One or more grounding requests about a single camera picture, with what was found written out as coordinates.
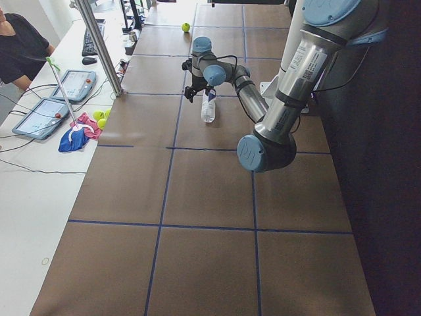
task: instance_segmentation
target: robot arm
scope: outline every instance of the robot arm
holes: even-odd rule
[[[190,102],[193,102],[193,97],[197,92],[207,86],[215,87],[229,82],[253,122],[257,122],[266,114],[269,106],[250,80],[249,70],[237,63],[220,61],[222,58],[216,57],[212,52],[212,43],[209,38],[204,36],[196,38],[193,41],[191,56],[192,58],[182,65],[183,70],[190,71],[192,75],[192,85],[184,89],[184,96]]]
[[[220,62],[212,53],[209,38],[193,42],[192,58],[183,64],[193,75],[185,96],[192,101],[200,90],[230,82],[245,111],[255,122],[253,134],[238,143],[237,155],[247,170],[264,172],[289,165],[296,146],[291,128],[334,54],[349,43],[371,44],[385,34],[388,0],[335,0],[297,2],[304,24],[301,41],[278,80],[270,106],[242,66]]]

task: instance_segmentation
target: computer mouse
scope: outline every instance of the computer mouse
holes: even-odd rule
[[[97,62],[97,59],[95,57],[84,57],[82,59],[82,64],[84,65],[95,64],[96,62]]]

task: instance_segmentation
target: tennis ball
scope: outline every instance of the tennis ball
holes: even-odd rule
[[[95,112],[93,112],[92,116],[93,116],[93,119],[98,122],[99,120],[101,120],[105,117],[105,114],[104,114],[104,112],[102,112],[100,110],[96,110]]]
[[[106,118],[101,118],[100,120],[98,120],[98,122],[97,122],[97,124],[98,124],[98,127],[100,128],[100,129],[104,129],[104,127],[105,127],[105,125],[106,125],[106,123],[107,123],[107,119]]]
[[[188,23],[184,23],[183,25],[182,25],[182,30],[184,31],[184,32],[188,32],[188,31],[190,31],[190,24],[188,24]]]
[[[110,116],[111,109],[108,109],[104,112],[104,117],[107,119]]]

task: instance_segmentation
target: black cable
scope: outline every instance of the black cable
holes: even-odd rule
[[[296,131],[298,131],[301,124],[301,115],[298,116],[298,124],[297,127],[295,127],[295,130],[291,132],[291,134],[294,134]]]
[[[233,77],[235,76],[235,73],[236,73],[236,71],[237,71],[237,65],[238,65],[238,58],[237,58],[237,56],[235,56],[235,55],[225,55],[225,56],[221,56],[221,57],[215,57],[215,58],[202,58],[201,60],[203,60],[203,61],[217,61],[217,60],[219,60],[219,59],[224,59],[224,58],[234,58],[235,59],[235,65],[234,65],[234,69],[232,70],[232,74],[231,74],[231,78],[230,78],[230,81],[233,79]],[[237,78],[235,78],[234,80],[233,80],[233,83],[234,83],[234,89],[237,91],[237,81],[236,81],[236,79]],[[243,102],[242,102],[242,100],[241,100],[241,98],[238,98],[238,100],[239,100],[239,103],[241,104],[241,107],[243,108],[243,111],[244,111],[244,113],[247,115],[247,117],[252,121],[252,122],[254,122],[254,123],[256,123],[255,122],[255,120],[253,120],[252,118],[251,118],[251,116],[250,116],[250,114],[245,110],[245,106],[244,106],[244,104],[243,104]]]
[[[16,148],[11,148],[11,149],[6,149],[6,150],[0,150],[0,153],[5,153],[5,152],[7,152],[7,151],[12,151],[12,150],[16,150],[16,149],[19,149],[19,148],[25,147],[26,145],[29,145],[30,143],[32,143],[34,140],[35,140],[35,138],[32,138],[32,139],[31,139],[29,142],[27,142],[26,144],[23,144],[23,145],[21,145],[21,146],[19,146],[19,147],[16,147]]]
[[[42,117],[49,117],[49,118],[54,118],[54,119],[61,119],[60,117],[56,117],[56,116],[51,116],[51,115],[45,115],[45,114],[41,114],[41,113],[39,113],[39,112],[37,112],[37,111],[35,111],[34,109],[30,109],[29,107],[25,107],[24,105],[21,105],[21,104],[17,104],[17,105],[19,105],[20,107],[23,107],[24,109],[27,109],[27,110],[29,110],[29,112],[32,112],[32,113],[35,113],[35,114],[38,114],[38,115],[40,115],[40,116],[42,116]]]
[[[319,103],[318,103],[318,97],[317,97],[317,94],[315,94],[315,93],[311,93],[311,97],[314,99],[314,102],[316,103],[316,106],[318,107],[319,106]]]
[[[105,79],[104,80],[104,82],[99,86],[99,88],[97,89],[97,91],[95,91],[89,98],[87,98],[77,109],[74,109],[73,111],[74,112],[77,112],[77,111],[79,111],[82,107],[84,107],[84,105],[90,100],[90,99],[93,99],[94,97],[97,97],[100,93],[101,93],[101,91],[102,91],[102,89],[103,89],[103,86],[104,86],[104,84],[105,84],[105,82],[107,82],[108,81],[108,78],[107,79]]]
[[[43,128],[40,128],[39,130],[34,130],[32,132],[29,133],[24,133],[24,134],[13,134],[13,135],[8,135],[8,136],[1,136],[0,139],[2,138],[9,138],[9,137],[17,137],[17,136],[25,136],[25,135],[30,135],[36,132],[39,132],[40,130],[45,130],[46,128],[52,127],[52,125],[48,125],[48,126],[44,126]]]
[[[35,91],[34,91],[34,89],[41,88],[41,87],[48,87],[48,86],[55,87],[57,85],[56,84],[42,84],[40,86],[36,86],[36,87],[33,87],[33,88],[28,88],[27,90],[23,91],[23,93],[20,95],[20,97],[23,97],[29,91],[31,91],[32,93],[36,94]]]
[[[312,93],[314,93],[314,92],[324,92],[324,91],[330,91],[330,90],[335,90],[335,89],[339,89],[339,88],[342,88],[342,87],[345,87],[349,82],[351,82],[351,80],[355,77],[355,75],[357,74],[357,72],[358,72],[358,70],[360,69],[360,67],[361,67],[361,65],[362,65],[362,62],[365,60],[365,58],[366,58],[366,56],[367,56],[367,53],[368,53],[368,50],[369,50],[370,48],[369,47],[367,47],[367,50],[366,50],[366,52],[364,53],[364,56],[362,56],[362,59],[361,59],[361,61],[360,61],[360,63],[359,63],[359,65],[357,66],[357,68],[355,69],[355,71],[354,71],[354,73],[351,75],[351,77],[346,81],[346,83],[344,83],[344,84],[342,84],[342,85],[340,85],[340,86],[337,86],[337,87],[332,87],[332,88],[326,88],[326,89],[320,89],[320,90],[313,90],[312,91]]]
[[[40,173],[44,173],[44,174],[52,174],[52,173],[59,173],[59,174],[86,174],[86,172],[67,172],[67,171],[43,171],[43,170],[32,170],[32,169],[29,169],[29,168],[27,168],[27,167],[24,167],[24,166],[20,166],[20,165],[17,165],[16,163],[11,163],[11,162],[9,162],[9,161],[6,161],[6,160],[2,160],[2,159],[0,159],[0,161],[1,162],[4,162],[4,163],[7,163],[8,165],[12,165],[12,166],[16,166],[16,167],[19,167],[19,168],[23,168],[23,169],[25,169],[25,170],[27,170],[27,171],[30,171],[30,172],[40,172]]]
[[[27,113],[25,113],[24,111],[18,111],[18,110],[12,110],[12,111],[9,111],[9,113],[7,113],[7,114],[9,115],[9,114],[11,114],[11,113],[13,113],[13,112],[17,112],[17,113],[21,113],[21,114],[23,114],[23,115],[27,115]]]
[[[13,101],[11,98],[9,98],[9,97],[5,96],[4,94],[1,94],[1,93],[0,93],[0,97],[4,97],[4,98],[8,99],[10,102],[12,102],[12,103],[14,103],[14,104],[18,104],[17,102]]]

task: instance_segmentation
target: pink cloth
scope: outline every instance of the pink cloth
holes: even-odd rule
[[[94,120],[91,120],[89,118],[86,112],[83,112],[82,115],[78,117],[78,122],[89,125],[93,128],[93,132],[89,128],[84,129],[86,137],[92,138],[93,140],[97,140],[99,138],[99,135],[101,135],[102,130],[98,127],[98,124]]]

